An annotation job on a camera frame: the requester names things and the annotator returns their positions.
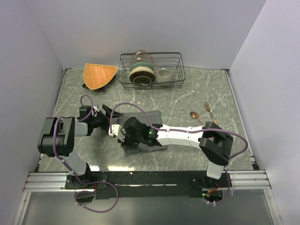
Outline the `grey cloth napkin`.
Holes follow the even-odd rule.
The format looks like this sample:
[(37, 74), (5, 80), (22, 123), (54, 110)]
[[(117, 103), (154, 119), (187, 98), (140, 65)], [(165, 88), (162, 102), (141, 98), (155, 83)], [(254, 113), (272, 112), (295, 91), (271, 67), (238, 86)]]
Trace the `grey cloth napkin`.
[[(142, 112), (128, 112), (122, 113), (123, 116), (113, 118), (112, 119), (112, 124), (119, 124), (119, 125), (124, 125), (125, 121), (131, 117), (137, 118), (141, 123), (144, 123), (148, 125), (148, 122)], [(162, 124), (162, 118), (161, 118), (161, 112), (159, 110), (156, 111), (147, 111), (146, 114), (148, 115), (148, 118), (150, 122), (153, 122), (154, 124)], [(161, 150), (166, 150), (168, 147), (166, 146), (148, 146), (146, 144), (140, 143), (138, 145), (137, 149), (132, 149), (132, 148), (125, 148), (121, 147), (124, 150), (125, 157), (129, 157), (131, 155), (137, 155), (137, 154), (143, 154), (143, 153), (150, 153), (154, 151), (161, 151)]]

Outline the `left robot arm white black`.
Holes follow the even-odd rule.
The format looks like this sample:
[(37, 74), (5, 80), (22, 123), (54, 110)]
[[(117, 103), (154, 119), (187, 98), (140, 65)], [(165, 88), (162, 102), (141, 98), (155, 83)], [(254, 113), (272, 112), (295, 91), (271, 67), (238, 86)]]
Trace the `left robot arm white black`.
[(38, 151), (50, 158), (57, 158), (67, 168), (70, 183), (89, 188), (93, 177), (88, 163), (74, 151), (76, 136), (90, 136), (94, 129), (108, 131), (112, 109), (106, 105), (101, 108), (90, 105), (79, 107), (79, 117), (48, 117), (45, 119), (39, 141)]

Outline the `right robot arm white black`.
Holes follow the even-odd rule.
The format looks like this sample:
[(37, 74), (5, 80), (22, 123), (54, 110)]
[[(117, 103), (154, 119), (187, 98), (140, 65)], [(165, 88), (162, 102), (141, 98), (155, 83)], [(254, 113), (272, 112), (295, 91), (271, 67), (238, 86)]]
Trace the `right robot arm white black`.
[(121, 126), (121, 146), (137, 149), (140, 144), (150, 147), (179, 145), (202, 150), (208, 159), (205, 182), (215, 187), (221, 182), (223, 169), (228, 165), (233, 137), (213, 122), (199, 127), (170, 127), (163, 124), (146, 125), (131, 117)]

